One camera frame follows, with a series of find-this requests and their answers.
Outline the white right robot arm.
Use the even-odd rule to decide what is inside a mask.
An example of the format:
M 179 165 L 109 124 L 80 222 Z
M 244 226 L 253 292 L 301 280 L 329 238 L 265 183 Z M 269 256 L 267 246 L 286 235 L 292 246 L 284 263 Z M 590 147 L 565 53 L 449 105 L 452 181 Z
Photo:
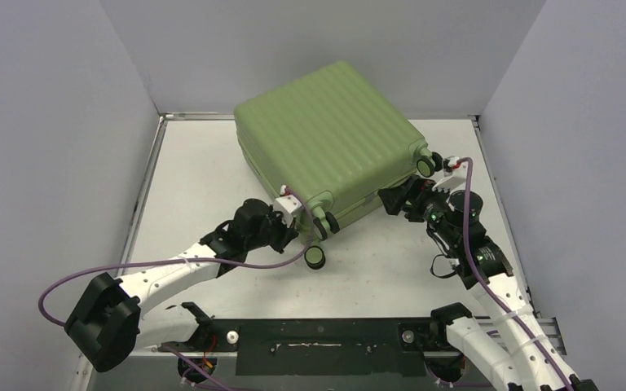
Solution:
M 424 222 L 427 235 L 442 246 L 466 291 L 492 321 L 499 341 L 478 326 L 461 303 L 432 310 L 430 341 L 464 354 L 497 390 L 595 390 L 565 362 L 539 324 L 501 248 L 480 222 L 483 199 L 471 191 L 441 190 L 412 175 L 397 187 L 381 189 L 389 215 Z

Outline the green suitcase with blue lining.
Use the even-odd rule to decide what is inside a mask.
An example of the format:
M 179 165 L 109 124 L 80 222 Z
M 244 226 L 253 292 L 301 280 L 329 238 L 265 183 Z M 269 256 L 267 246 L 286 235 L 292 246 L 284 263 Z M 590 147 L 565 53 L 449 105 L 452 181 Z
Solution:
M 351 64 L 337 61 L 238 104 L 242 153 L 262 186 L 285 185 L 311 215 L 300 229 L 318 239 L 312 219 L 329 211 L 341 229 L 379 205 L 377 192 L 418 174 L 430 156 L 425 137 Z

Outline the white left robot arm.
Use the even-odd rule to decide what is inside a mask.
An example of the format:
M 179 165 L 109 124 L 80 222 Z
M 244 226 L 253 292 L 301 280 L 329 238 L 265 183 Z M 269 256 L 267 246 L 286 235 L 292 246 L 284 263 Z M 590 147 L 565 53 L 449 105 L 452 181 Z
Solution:
M 150 312 L 199 283 L 245 266 L 249 252 L 269 247 L 282 253 L 298 237 L 295 228 L 310 210 L 293 195 L 267 204 L 247 199 L 234 217 L 218 225 L 184 253 L 157 266 L 113 277 L 95 276 L 64 324 L 68 337 L 98 372 L 125 361 L 139 348 L 183 342 L 189 349 L 206 347 L 210 319 L 197 305 L 168 305 Z

